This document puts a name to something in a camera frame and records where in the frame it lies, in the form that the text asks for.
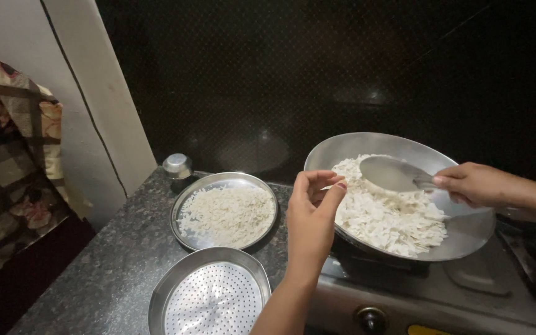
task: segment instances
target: yellow label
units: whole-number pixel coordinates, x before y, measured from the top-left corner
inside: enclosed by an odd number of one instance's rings
[[[407,329],[407,334],[409,335],[452,335],[445,331],[431,329],[431,328],[427,328],[422,325],[416,325],[416,324],[409,326],[409,329]]]

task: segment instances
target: perforated steel strainer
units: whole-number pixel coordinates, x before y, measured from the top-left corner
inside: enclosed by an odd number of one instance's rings
[[[184,257],[161,279],[148,308],[151,335],[248,334],[270,297],[262,265],[234,248]]]

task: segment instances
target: patterned cloth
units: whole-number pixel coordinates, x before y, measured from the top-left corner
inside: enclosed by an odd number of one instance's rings
[[[61,170],[62,104],[0,62],[0,259],[71,214]]]

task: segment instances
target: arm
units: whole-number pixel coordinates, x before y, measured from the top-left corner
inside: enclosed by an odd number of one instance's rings
[[[311,295],[332,247],[334,216],[346,194],[332,171],[300,172],[287,209],[287,271],[250,335],[301,335]],[[330,190],[322,190],[333,185]]]
[[[536,182],[490,166],[465,163],[436,173],[434,184],[473,208],[516,207],[536,212]]]

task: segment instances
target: hand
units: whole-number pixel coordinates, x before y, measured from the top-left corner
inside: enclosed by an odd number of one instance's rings
[[[287,272],[316,278],[320,274],[334,240],[334,216],[346,194],[343,179],[326,170],[297,175],[287,209]]]
[[[447,190],[452,201],[472,208],[518,206],[522,194],[536,189],[536,182],[475,163],[448,167],[432,182]]]

